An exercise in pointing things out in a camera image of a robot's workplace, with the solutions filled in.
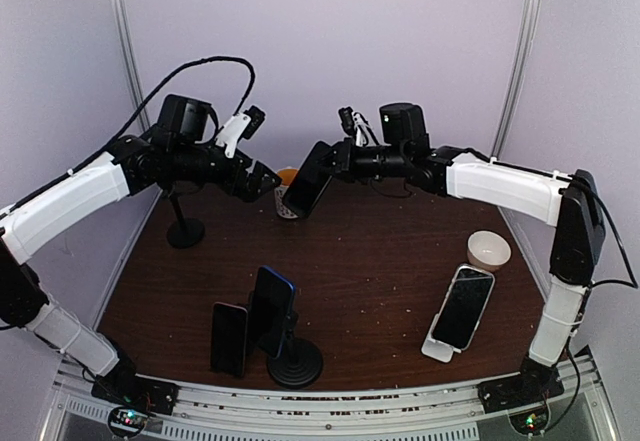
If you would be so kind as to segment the black smartphone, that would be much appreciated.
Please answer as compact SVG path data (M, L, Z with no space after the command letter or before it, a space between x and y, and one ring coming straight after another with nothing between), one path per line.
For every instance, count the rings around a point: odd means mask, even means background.
M319 172L319 161L330 147L324 141L315 143L283 196L283 204L299 218L307 218L331 179Z

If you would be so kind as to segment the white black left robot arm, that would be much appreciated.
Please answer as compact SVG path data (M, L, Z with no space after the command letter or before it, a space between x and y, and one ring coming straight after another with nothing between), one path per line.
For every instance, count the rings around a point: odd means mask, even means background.
M213 106L167 96L143 132L109 141L80 169L1 211L1 327L26 332L77 363L123 405L148 398L131 358L97 329L153 204L178 186L212 187L243 202L278 176L242 152L265 121L247 107L219 121Z

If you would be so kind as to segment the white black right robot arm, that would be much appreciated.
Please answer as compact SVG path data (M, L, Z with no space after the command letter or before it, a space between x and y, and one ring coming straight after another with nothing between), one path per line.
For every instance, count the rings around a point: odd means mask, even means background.
M556 388L557 364L583 321L606 236L593 176L518 167L470 147L434 148L416 104L387 104L379 114L381 139L352 108L339 109L346 136L324 156L322 170L348 182L402 178L427 193L489 204L553 231L548 293L529 351L517 374L477 387L486 413L542 403Z

